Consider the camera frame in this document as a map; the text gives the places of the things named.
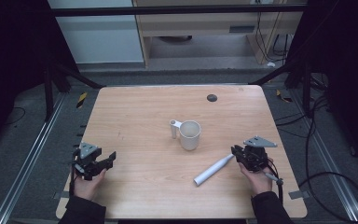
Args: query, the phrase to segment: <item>hand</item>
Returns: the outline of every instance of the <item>hand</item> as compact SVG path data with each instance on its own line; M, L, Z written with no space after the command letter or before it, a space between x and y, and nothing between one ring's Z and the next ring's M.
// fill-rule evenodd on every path
M241 168L241 173L249 179L254 196L263 192L272 191L272 180L265 175L265 173L270 173L268 167L264 168L263 171L253 173L248 171L241 162L238 162L238 165Z
M105 173L106 169L103 169L98 175L94 176L92 180L85 180L82 178L82 176L75 175L75 196L92 201L98 186L103 181Z

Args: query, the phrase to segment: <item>wooden table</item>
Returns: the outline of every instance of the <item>wooden table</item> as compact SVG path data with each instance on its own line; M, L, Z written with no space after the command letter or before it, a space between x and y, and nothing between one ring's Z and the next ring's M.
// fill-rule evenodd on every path
M215 94L216 102L207 96ZM202 129L193 151L172 139L170 120L196 120ZM117 152L96 202L106 218L252 218L251 190L235 158L199 187L193 179L243 140L259 135L278 147L266 147L283 178L284 207L304 217L298 190L281 138L259 86L112 87L100 90L83 141L103 149L97 161ZM65 185L68 190L69 179ZM65 212L61 198L57 217Z

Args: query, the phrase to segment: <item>sleeve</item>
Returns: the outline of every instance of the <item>sleeve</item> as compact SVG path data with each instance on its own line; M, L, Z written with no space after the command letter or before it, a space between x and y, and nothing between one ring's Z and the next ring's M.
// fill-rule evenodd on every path
M104 224L106 207L92 201L72 196L59 224Z
M257 194L252 198L252 207L258 224L269 223L294 223L281 201L273 191Z

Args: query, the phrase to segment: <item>white tube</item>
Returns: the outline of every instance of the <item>white tube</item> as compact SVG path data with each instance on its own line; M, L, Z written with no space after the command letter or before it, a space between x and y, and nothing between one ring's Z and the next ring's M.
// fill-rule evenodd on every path
M198 175L196 178L194 178L194 182L196 182L197 186L202 184L205 180L207 180L209 177L214 175L217 171L219 171L223 166L225 166L231 158L233 158L233 154L229 154L225 158L221 159L220 161L217 161L214 165L209 167L206 171L202 172L200 175Z

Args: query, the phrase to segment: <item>white mug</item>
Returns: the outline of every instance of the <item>white mug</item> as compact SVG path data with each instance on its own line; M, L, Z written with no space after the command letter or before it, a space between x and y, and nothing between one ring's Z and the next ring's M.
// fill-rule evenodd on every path
M170 121L172 138L176 138L176 128L180 133L180 144L186 150L196 149L199 145L201 126L194 120L180 122L172 119Z

